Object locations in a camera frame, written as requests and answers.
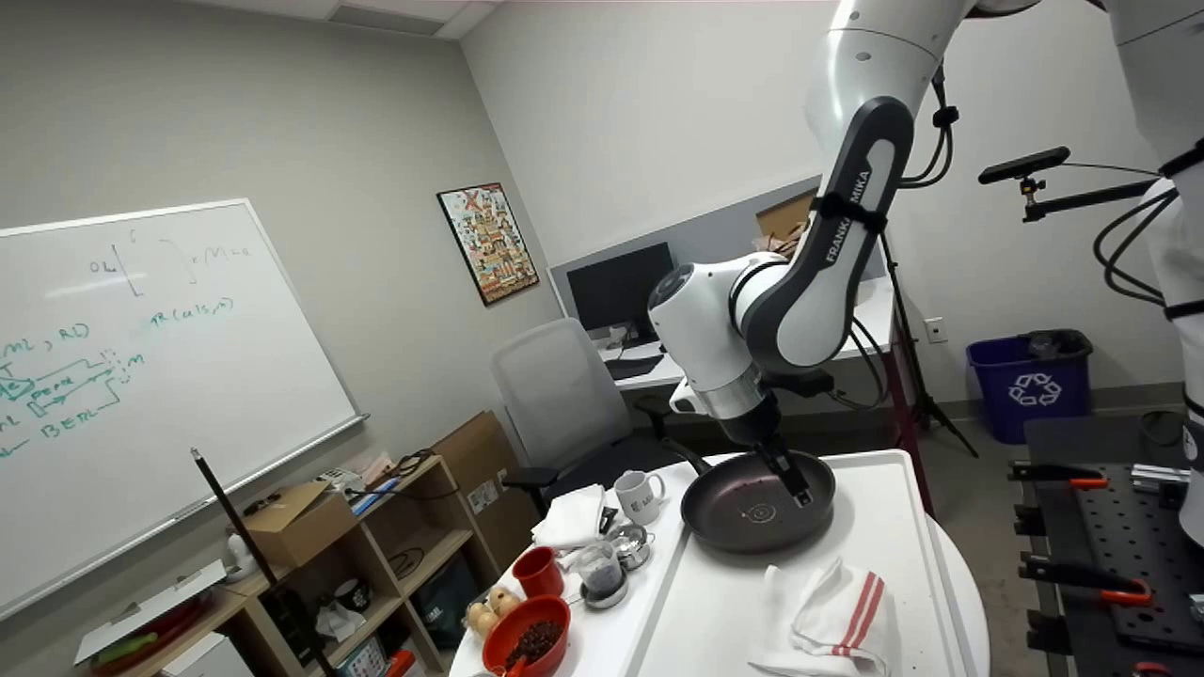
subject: black frying pan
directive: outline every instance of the black frying pan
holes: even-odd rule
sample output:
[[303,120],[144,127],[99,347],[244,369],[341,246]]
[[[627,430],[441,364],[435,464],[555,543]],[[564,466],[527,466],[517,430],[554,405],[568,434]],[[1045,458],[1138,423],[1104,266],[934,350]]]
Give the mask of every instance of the black frying pan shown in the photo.
[[682,498],[682,520],[706,548],[773,554],[818,543],[832,523],[835,474],[803,451],[788,451],[808,483],[808,500],[795,503],[780,474],[758,454],[736,454],[706,466],[697,451],[683,458],[698,478]]

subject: black monitor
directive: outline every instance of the black monitor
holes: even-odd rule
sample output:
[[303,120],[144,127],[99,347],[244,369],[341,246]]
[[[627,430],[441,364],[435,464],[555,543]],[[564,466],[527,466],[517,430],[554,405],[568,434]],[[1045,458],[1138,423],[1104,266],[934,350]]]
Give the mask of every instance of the black monitor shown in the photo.
[[623,329],[623,344],[653,344],[645,293],[674,272],[669,246],[637,248],[568,272],[576,320],[588,330]]

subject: electrical outlet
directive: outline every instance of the electrical outlet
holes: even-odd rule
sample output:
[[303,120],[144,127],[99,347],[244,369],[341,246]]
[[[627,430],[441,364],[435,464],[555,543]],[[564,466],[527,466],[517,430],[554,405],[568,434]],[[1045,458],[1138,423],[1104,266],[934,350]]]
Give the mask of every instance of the electrical outlet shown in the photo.
[[925,330],[929,330],[929,347],[944,347],[948,344],[944,317],[925,317]]

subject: bowl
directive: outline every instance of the bowl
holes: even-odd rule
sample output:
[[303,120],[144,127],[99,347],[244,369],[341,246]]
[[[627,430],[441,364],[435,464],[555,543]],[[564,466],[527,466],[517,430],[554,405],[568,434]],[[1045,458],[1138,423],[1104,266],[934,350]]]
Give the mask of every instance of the bowl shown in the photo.
[[568,618],[564,599],[527,599],[489,631],[480,646],[484,671],[506,677],[555,675],[568,652]]

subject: framed picture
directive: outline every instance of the framed picture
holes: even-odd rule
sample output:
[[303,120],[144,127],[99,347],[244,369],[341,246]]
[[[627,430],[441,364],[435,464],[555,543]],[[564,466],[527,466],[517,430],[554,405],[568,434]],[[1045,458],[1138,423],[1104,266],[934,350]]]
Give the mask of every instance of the framed picture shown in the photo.
[[480,306],[497,306],[517,288],[539,287],[535,261],[505,204],[499,183],[467,183],[441,193],[443,218],[455,234]]

